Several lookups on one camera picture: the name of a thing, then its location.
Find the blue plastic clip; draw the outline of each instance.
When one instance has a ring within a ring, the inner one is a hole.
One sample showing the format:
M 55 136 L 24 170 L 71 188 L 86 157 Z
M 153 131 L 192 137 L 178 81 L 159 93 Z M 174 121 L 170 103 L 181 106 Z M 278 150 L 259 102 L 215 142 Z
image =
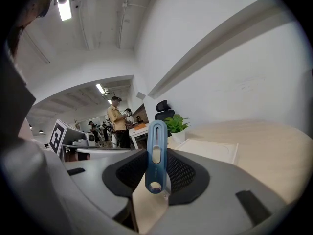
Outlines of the blue plastic clip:
M 149 192 L 157 194 L 166 187 L 167 126 L 161 120 L 149 125 L 147 151 L 145 186 Z

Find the office room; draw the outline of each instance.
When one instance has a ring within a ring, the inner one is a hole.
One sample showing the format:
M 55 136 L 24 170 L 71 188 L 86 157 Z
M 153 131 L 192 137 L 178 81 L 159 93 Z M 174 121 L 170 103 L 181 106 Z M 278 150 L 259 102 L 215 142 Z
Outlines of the office room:
M 25 0 L 18 12 L 1 167 L 34 229 L 285 224 L 313 164 L 312 47 L 285 0 Z

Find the light wood tabletop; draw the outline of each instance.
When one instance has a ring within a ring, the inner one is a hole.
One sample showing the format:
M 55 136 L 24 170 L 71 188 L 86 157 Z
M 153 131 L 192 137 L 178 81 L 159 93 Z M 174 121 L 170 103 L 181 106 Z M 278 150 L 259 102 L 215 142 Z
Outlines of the light wood tabletop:
M 261 120 L 227 121 L 186 130 L 186 138 L 238 143 L 237 166 L 264 183 L 286 203 L 298 198 L 311 176 L 313 140 L 303 132 Z M 168 147 L 178 145 L 171 137 Z M 144 186 L 144 177 L 133 193 L 139 231 L 147 233 L 166 212 L 167 201 L 162 193 L 151 194 Z

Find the black office chair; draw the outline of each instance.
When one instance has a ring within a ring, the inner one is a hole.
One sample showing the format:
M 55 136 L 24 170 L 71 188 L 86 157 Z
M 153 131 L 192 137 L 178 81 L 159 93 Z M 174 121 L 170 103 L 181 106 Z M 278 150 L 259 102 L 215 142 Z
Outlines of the black office chair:
M 159 113 L 156 114 L 156 120 L 164 121 L 166 118 L 173 118 L 175 111 L 171 110 L 171 107 L 167 104 L 167 100 L 164 100 L 156 105 L 156 111 Z M 170 131 L 167 131 L 167 136 L 170 137 L 172 134 Z

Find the white tray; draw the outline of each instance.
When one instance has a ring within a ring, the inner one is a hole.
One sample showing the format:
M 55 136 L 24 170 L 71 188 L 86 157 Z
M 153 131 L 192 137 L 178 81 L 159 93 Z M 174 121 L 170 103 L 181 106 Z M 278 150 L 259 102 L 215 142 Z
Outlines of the white tray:
M 232 165 L 237 163 L 237 149 L 237 143 L 214 143 L 193 139 L 187 139 L 175 148 L 175 150 L 193 153 Z

